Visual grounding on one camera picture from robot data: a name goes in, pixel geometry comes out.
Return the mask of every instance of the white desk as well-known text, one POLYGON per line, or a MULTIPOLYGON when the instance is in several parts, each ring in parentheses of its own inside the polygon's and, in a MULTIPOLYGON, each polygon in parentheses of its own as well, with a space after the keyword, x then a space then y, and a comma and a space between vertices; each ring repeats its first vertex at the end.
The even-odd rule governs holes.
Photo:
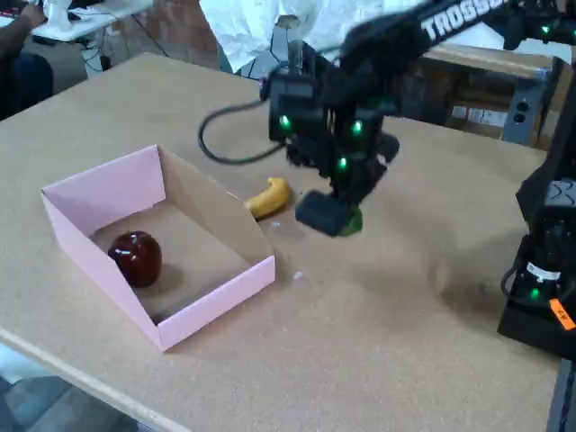
MULTIPOLYGON (((32 34, 61 42, 71 42, 86 37, 91 39, 90 36, 93 33, 105 29, 122 18, 142 12, 151 7, 153 3, 154 0, 107 0, 86 9, 73 9, 71 12, 80 16, 81 20, 72 22, 72 27, 67 31, 62 31, 58 26, 48 22, 34 29, 32 34)), ((11 22, 10 18, 0 17, 0 27, 11 22)), ((102 67, 99 52, 98 45, 92 39, 86 49, 82 50, 88 77, 96 75, 102 67)))

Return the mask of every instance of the floor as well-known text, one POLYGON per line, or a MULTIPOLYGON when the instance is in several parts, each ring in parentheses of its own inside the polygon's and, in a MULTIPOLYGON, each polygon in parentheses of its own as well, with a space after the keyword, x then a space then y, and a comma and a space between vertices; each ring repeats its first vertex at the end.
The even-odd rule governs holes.
MULTIPOLYGON (((124 40, 118 35, 99 35, 102 53, 116 65, 142 52, 162 55, 150 41, 124 40)), ((208 68, 219 66, 217 55, 163 44, 173 59, 208 68)), ((24 51, 46 58, 54 69, 55 91, 62 92, 86 80, 81 47, 58 44, 53 47, 27 40, 24 51)), ((89 396, 58 377, 26 378, 10 385, 0 377, 0 432, 149 432, 116 409, 89 396)))

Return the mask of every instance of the banana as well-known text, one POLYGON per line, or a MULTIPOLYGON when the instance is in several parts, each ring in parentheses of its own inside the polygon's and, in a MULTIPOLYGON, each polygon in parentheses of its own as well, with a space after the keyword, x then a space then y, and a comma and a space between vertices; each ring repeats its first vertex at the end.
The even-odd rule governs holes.
POLYGON ((290 201, 292 191, 288 182, 280 177, 268 178, 268 188, 244 202, 257 221, 276 212, 290 201))

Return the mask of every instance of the apple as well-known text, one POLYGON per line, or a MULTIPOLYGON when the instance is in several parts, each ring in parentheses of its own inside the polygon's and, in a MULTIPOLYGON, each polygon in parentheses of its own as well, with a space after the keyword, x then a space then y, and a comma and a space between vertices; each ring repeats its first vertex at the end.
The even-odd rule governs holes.
POLYGON ((162 268, 162 250, 147 232, 130 231, 117 237, 108 249, 132 288, 147 288, 159 277, 162 268))

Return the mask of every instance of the orange tag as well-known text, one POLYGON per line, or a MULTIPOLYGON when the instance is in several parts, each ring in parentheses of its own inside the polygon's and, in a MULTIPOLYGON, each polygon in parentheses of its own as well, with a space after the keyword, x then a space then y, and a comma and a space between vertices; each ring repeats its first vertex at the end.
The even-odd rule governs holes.
POLYGON ((564 330, 572 330, 576 328, 576 324, 574 324, 574 321, 572 321, 572 318, 570 318, 570 315, 568 315, 568 312, 558 301, 558 299, 550 300, 550 308, 552 309, 552 312, 554 312, 554 315, 556 315, 556 318, 562 324, 562 327, 564 327, 564 330))

